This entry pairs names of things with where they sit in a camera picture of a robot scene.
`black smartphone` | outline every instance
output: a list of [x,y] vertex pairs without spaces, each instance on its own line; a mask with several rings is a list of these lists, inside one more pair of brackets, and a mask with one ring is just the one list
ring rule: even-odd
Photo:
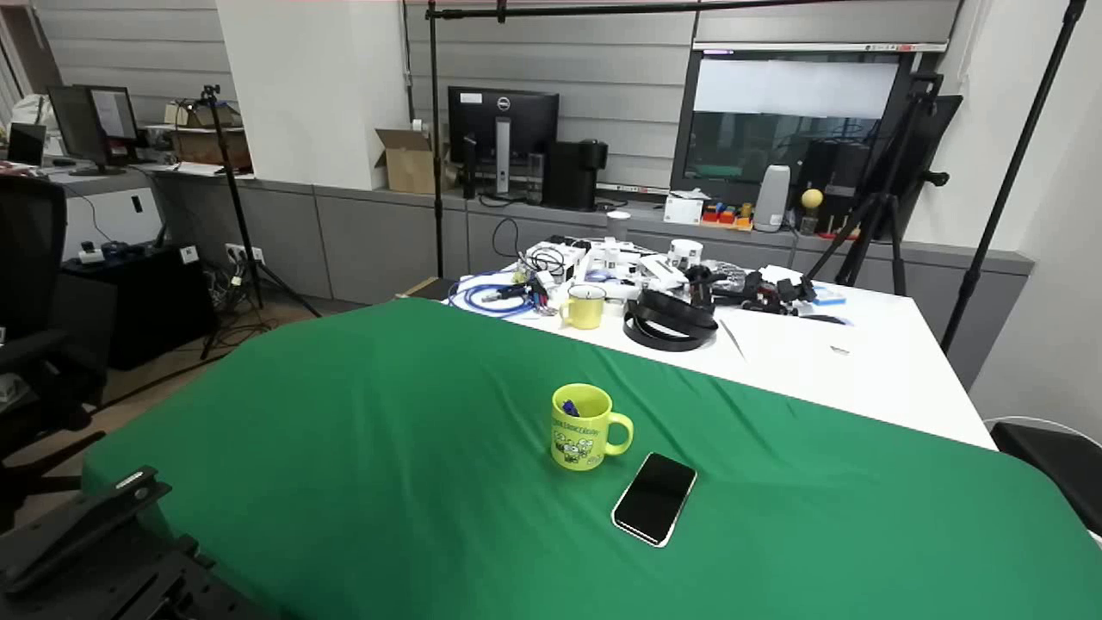
[[648,456],[633,483],[614,505],[614,525],[649,549],[665,549],[695,486],[695,468],[665,456]]

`white table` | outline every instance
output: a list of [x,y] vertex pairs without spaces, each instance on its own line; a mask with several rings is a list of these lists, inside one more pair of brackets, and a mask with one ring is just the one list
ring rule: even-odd
[[719,327],[699,351],[633,343],[623,335],[623,308],[615,304],[605,308],[600,331],[571,331],[556,318],[539,313],[509,321],[994,451],[918,308],[905,296],[841,293],[848,304],[821,313],[848,318],[849,327],[715,311],[715,321],[727,325],[737,343]]

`mug handle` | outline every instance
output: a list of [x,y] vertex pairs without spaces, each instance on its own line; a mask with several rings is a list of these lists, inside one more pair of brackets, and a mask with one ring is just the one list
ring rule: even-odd
[[630,441],[633,441],[633,420],[623,415],[623,412],[608,412],[608,426],[623,426],[623,430],[627,430],[627,441],[623,441],[623,443],[608,443],[608,441],[605,441],[605,456],[623,456],[623,451],[630,446]]

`white wall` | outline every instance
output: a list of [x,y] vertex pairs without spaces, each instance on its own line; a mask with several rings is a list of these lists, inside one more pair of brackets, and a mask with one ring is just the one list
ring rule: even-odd
[[378,187],[376,127],[407,124],[399,0],[215,0],[256,173]]
[[[949,124],[932,170],[952,174],[949,187],[926,187],[910,240],[964,246],[973,247],[990,215],[994,189],[1010,166],[1017,135],[1025,120],[1042,62],[1061,32],[1066,0],[966,0],[958,23],[958,38],[945,60],[945,88],[964,92],[964,107]],[[1097,7],[1088,2],[1083,23],[1052,92],[1052,109],[1037,127],[1033,153],[1022,166],[1017,192],[1006,207],[994,247],[1020,250],[1029,221],[1042,207],[1042,180],[1051,158],[1061,156],[1075,127],[1066,124],[1061,100],[1071,100],[1083,71],[1102,71],[1088,53],[1097,53]]]
[[[1052,34],[1020,2],[990,7],[990,23]],[[1045,109],[1037,158],[1022,173],[1020,207],[1033,216],[1011,233],[1037,259],[979,386],[984,412],[1029,412],[1075,425],[1102,437],[1102,335],[1097,335],[1097,247],[1102,247],[1102,2],[1088,2],[1061,86]]]

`tripod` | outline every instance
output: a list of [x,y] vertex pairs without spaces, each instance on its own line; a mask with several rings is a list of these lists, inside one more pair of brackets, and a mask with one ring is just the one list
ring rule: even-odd
[[[832,282],[841,286],[852,286],[862,277],[862,264],[867,259],[867,246],[874,240],[877,226],[888,225],[890,233],[890,288],[895,296],[905,296],[905,260],[902,260],[902,215],[897,215],[897,174],[905,158],[913,156],[913,139],[918,127],[918,107],[936,104],[941,97],[941,76],[913,76],[913,86],[918,86],[918,92],[910,92],[905,100],[905,112],[902,112],[902,127],[897,127],[897,146],[888,166],[888,174],[881,184],[877,192],[867,192],[864,204],[848,216],[843,229],[831,240],[831,247],[820,254],[820,260],[805,273],[805,282],[813,282],[827,260],[836,254],[841,246],[849,240],[849,233],[862,226],[862,233],[852,236],[841,273]],[[942,187],[945,174],[942,173],[926,173],[924,184]]]
[[238,233],[245,246],[242,260],[229,273],[229,288],[225,296],[219,318],[215,318],[215,331],[211,331],[205,343],[204,343],[204,362],[211,357],[211,348],[215,340],[215,335],[225,331],[225,318],[238,308],[242,296],[252,293],[252,311],[261,313],[266,311],[266,288],[261,288],[261,277],[267,277],[289,300],[295,300],[305,313],[320,318],[316,308],[308,300],[303,300],[295,288],[289,288],[266,260],[256,259],[256,246],[248,233],[248,221],[245,221],[245,207],[242,207],[242,189],[238,189],[238,174],[233,174],[233,161],[229,161],[229,146],[228,146],[228,132],[219,124],[219,100],[215,100],[219,86],[204,86],[198,104],[205,104],[211,109],[211,124],[214,124],[214,139],[215,139],[215,153],[219,153],[219,166],[228,173],[228,187],[229,187],[229,204],[233,204],[233,216],[238,216]]

